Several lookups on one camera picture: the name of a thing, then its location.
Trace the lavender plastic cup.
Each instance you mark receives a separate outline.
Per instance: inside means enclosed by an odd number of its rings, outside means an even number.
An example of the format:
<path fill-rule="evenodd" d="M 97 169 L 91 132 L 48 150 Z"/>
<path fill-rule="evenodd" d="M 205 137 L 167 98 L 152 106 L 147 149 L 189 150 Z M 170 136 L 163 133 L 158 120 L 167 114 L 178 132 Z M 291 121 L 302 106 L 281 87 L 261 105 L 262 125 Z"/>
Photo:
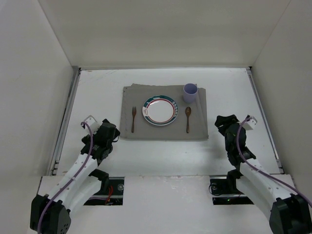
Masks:
<path fill-rule="evenodd" d="M 186 103 L 192 103 L 195 101 L 198 93 L 198 87 L 196 84 L 187 83 L 183 87 L 183 100 Z"/>

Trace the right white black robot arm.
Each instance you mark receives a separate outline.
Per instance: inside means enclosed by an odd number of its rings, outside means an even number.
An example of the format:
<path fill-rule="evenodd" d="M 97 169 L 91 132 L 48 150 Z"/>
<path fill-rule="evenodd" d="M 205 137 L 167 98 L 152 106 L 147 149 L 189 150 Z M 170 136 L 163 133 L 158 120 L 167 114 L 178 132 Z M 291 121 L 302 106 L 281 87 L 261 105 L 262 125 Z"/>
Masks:
<path fill-rule="evenodd" d="M 231 190 L 246 195 L 264 214 L 274 234 L 310 234 L 312 202 L 293 186 L 268 174 L 246 146 L 245 125 L 253 128 L 256 120 L 247 116 L 240 122 L 236 115 L 217 116 L 215 126 L 224 136 L 229 162 Z"/>

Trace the grey cloth placemat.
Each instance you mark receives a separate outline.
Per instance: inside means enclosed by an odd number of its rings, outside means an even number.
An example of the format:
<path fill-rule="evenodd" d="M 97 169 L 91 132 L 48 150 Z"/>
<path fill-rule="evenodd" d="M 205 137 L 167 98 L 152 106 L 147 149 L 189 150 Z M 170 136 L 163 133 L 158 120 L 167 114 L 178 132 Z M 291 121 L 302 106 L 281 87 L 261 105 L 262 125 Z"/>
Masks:
<path fill-rule="evenodd" d="M 155 86 L 132 84 L 123 87 L 120 137 L 131 140 L 207 140 L 208 118 L 206 89 L 199 88 L 196 100 L 187 104 L 183 100 L 183 85 Z M 142 114 L 145 101 L 153 96 L 165 95 L 178 104 L 178 116 L 174 122 L 166 126 L 155 126 L 148 123 Z M 135 132 L 131 133 L 132 107 L 136 107 Z M 186 107 L 191 107 L 189 118 L 190 131 L 186 133 Z"/>

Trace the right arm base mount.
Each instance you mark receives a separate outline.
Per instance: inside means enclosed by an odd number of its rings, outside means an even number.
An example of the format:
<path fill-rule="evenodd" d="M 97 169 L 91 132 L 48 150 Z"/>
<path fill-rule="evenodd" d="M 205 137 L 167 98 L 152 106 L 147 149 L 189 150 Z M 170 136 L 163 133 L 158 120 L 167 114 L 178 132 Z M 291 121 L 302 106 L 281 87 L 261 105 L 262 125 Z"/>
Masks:
<path fill-rule="evenodd" d="M 232 189 L 225 176 L 211 176 L 209 192 L 214 205 L 253 205 L 242 192 Z"/>

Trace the white plate green red rim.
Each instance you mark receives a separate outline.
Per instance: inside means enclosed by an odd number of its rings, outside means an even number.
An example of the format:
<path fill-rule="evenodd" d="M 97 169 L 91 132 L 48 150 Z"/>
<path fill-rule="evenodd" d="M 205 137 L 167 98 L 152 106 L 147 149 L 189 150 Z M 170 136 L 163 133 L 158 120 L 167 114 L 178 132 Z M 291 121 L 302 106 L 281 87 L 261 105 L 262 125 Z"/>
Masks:
<path fill-rule="evenodd" d="M 174 122 L 178 116 L 178 104 L 169 96 L 150 97 L 142 106 L 143 118 L 155 126 L 166 126 Z"/>

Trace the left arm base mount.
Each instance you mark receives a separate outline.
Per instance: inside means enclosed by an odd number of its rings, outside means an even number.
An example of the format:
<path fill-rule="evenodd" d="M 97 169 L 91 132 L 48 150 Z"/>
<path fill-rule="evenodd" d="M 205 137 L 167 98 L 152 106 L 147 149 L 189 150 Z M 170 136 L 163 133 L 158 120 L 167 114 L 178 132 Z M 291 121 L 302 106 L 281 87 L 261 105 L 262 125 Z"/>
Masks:
<path fill-rule="evenodd" d="M 123 205 L 124 177 L 110 177 L 108 185 L 92 195 L 84 206 L 121 206 Z"/>

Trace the brown wooden fork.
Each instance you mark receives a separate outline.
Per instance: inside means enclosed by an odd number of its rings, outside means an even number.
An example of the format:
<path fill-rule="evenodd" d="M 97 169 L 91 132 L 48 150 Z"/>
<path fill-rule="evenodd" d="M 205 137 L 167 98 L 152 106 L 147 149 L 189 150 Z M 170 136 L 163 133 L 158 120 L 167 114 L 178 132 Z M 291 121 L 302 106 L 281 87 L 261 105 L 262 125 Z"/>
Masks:
<path fill-rule="evenodd" d="M 132 127 L 131 127 L 131 133 L 135 132 L 135 117 L 137 114 L 137 108 L 135 106 L 132 107 Z"/>

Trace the brown wooden spoon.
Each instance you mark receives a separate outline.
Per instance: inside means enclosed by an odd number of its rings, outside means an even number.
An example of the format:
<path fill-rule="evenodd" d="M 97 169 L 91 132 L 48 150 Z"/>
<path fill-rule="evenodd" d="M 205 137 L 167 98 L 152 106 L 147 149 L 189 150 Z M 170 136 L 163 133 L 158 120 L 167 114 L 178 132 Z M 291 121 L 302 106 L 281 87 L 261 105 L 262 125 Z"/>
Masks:
<path fill-rule="evenodd" d="M 186 109 L 185 109 L 185 114 L 186 114 L 186 118 L 187 118 L 186 133 L 189 133 L 189 131 L 190 131 L 189 118 L 190 118 L 191 112 L 192 112 L 191 107 L 186 107 Z"/>

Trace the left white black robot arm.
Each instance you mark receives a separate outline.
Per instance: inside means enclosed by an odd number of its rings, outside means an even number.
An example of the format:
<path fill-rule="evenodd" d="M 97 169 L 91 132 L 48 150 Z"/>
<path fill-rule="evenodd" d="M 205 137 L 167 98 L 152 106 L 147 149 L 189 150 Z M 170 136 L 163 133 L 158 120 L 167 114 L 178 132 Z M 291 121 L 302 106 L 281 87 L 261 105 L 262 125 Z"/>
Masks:
<path fill-rule="evenodd" d="M 67 233 L 73 214 L 109 184 L 109 175 L 98 167 L 112 152 L 120 132 L 107 119 L 98 123 L 92 116 L 81 126 L 88 134 L 73 166 L 50 192 L 32 200 L 30 229 L 38 234 Z"/>

